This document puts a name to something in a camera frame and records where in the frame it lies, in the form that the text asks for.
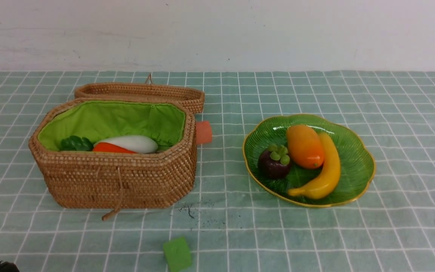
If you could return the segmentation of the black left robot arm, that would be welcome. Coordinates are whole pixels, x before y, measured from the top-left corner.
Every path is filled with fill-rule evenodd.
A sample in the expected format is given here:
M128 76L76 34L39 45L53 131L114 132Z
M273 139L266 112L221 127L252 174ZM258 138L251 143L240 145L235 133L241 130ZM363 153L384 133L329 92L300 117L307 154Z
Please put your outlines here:
M13 262L0 261L0 272L20 272Z

